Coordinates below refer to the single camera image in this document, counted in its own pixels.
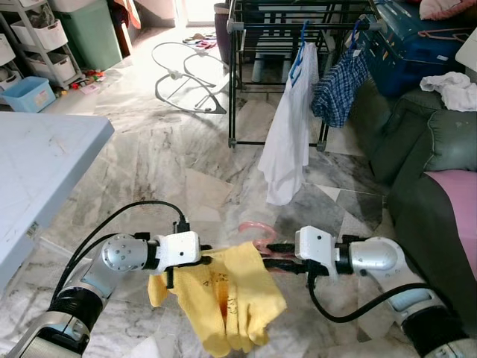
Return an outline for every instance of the blue suitcase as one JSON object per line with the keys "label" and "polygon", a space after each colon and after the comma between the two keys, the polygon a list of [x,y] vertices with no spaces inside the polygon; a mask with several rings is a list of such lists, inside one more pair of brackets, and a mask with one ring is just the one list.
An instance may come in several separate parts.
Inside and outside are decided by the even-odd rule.
{"label": "blue suitcase", "polygon": [[[419,7],[404,2],[377,4],[388,31],[362,31],[358,45],[366,54],[367,66],[382,95],[393,97],[419,85],[426,76],[461,71],[455,54],[463,43],[419,36],[419,31],[459,28],[453,21],[421,20]],[[375,22],[367,16],[365,22]],[[437,34],[452,37],[451,31]]]}

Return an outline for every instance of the yellow towel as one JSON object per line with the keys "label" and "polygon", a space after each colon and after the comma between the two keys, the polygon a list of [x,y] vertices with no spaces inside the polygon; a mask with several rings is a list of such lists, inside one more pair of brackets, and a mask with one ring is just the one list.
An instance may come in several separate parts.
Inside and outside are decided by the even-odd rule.
{"label": "yellow towel", "polygon": [[[233,348],[252,350],[268,342],[267,325],[286,308],[285,299],[252,242],[204,251],[210,265],[174,269],[174,288],[203,347],[214,357]],[[167,274],[150,276],[148,294],[154,307],[167,295]]]}

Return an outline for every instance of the black metal rack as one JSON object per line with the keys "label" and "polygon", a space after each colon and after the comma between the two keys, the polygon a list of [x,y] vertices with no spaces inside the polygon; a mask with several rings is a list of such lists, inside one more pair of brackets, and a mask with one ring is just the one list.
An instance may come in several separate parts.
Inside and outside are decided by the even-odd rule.
{"label": "black metal rack", "polygon": [[[244,57],[249,60],[265,60],[256,54],[286,54],[284,61],[295,58],[300,47],[303,23],[306,26],[305,41],[317,46],[319,74],[335,64],[344,47],[345,36],[354,29],[356,19],[362,14],[373,14],[374,23],[360,23],[358,30],[377,31],[385,26],[373,0],[232,0],[227,22],[230,34],[230,82],[229,82],[229,148],[236,145],[263,145],[265,142],[236,139],[236,96],[241,92],[283,92],[285,83],[243,80]],[[246,87],[259,87],[246,90]],[[324,151],[328,126],[322,122],[317,143],[310,146]]]}

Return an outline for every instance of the marble floor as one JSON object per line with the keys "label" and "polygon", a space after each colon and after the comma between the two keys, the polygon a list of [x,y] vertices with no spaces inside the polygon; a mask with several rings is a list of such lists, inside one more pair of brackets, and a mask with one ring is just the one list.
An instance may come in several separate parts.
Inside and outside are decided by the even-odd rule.
{"label": "marble floor", "polygon": [[[142,199],[178,205],[203,243],[215,247],[241,240],[237,227],[254,220],[274,226],[280,241],[291,241],[296,229],[314,225],[340,238],[343,234],[394,236],[383,206],[387,190],[376,184],[353,132],[332,129],[325,152],[310,151],[306,183],[284,207],[265,203],[266,182],[258,171],[260,146],[227,147],[227,115],[191,115],[154,96],[154,83],[165,72],[151,59],[157,43],[178,41],[193,30],[149,30],[135,44],[134,55],[107,71],[101,90],[73,92],[47,107],[46,113],[106,116],[116,132],[73,190],[56,219],[42,235],[67,250],[111,212]],[[240,137],[264,139],[280,96],[239,94]],[[227,94],[220,94],[227,108]],[[169,210],[134,208],[115,219],[106,232],[151,231],[167,234],[175,220]],[[48,306],[66,260],[38,248],[0,306],[0,352],[17,341]],[[269,326],[271,341],[250,354],[230,357],[417,357],[393,323],[385,305],[358,321],[334,324],[312,306],[304,276],[274,274],[288,309]],[[164,307],[148,303],[147,276],[129,276],[98,320],[85,357],[127,357],[151,334],[166,357],[208,357],[177,302]],[[339,283],[320,278],[318,299],[336,315],[345,315],[378,295],[369,277],[344,277]]]}

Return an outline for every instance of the white table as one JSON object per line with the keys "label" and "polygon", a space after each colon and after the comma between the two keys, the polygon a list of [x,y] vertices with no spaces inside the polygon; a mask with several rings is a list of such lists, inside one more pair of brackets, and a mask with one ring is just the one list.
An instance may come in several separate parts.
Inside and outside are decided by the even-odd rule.
{"label": "white table", "polygon": [[0,293],[113,132],[104,117],[0,112]]}

